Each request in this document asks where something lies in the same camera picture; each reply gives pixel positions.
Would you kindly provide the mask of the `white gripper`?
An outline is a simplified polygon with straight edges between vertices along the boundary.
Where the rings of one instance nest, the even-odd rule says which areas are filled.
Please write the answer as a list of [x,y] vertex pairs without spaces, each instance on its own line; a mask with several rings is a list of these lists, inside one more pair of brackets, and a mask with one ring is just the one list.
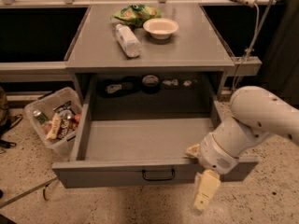
[[197,173],[194,179],[195,196],[193,208],[205,211],[212,198],[220,187],[220,175],[230,173],[238,164],[239,159],[227,154],[216,142],[212,133],[209,133],[200,144],[187,147],[185,154],[191,158],[198,158],[199,163],[206,169]]

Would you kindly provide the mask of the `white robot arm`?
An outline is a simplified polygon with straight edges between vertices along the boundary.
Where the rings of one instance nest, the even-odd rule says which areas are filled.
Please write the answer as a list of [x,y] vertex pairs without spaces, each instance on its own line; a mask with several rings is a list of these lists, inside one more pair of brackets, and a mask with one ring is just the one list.
[[245,150],[274,134],[299,145],[299,110],[274,93],[256,86],[242,87],[232,95],[230,109],[230,117],[186,149],[186,155],[196,158],[204,168],[195,176],[193,208],[198,212],[208,207],[221,176],[231,173]]

